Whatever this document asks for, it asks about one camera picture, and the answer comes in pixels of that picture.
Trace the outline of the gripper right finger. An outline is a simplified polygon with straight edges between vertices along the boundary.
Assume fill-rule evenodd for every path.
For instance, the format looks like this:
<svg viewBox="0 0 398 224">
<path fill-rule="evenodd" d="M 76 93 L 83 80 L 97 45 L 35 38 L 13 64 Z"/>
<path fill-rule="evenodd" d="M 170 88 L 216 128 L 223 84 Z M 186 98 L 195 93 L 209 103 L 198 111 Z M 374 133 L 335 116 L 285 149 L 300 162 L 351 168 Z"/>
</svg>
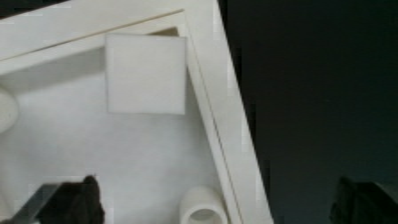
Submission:
<svg viewBox="0 0 398 224">
<path fill-rule="evenodd" d="M 398 184 L 339 178 L 330 224 L 398 224 Z"/>
</svg>

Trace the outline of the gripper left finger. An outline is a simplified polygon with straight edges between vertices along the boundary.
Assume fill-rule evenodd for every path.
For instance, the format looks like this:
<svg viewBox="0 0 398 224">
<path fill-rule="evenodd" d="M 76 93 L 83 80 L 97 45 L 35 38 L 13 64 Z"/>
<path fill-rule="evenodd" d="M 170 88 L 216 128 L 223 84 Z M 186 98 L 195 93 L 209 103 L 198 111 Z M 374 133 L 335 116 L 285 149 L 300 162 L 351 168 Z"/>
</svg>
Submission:
<svg viewBox="0 0 398 224">
<path fill-rule="evenodd" d="M 92 175 L 79 182 L 40 185 L 10 224 L 104 224 L 99 184 Z"/>
</svg>

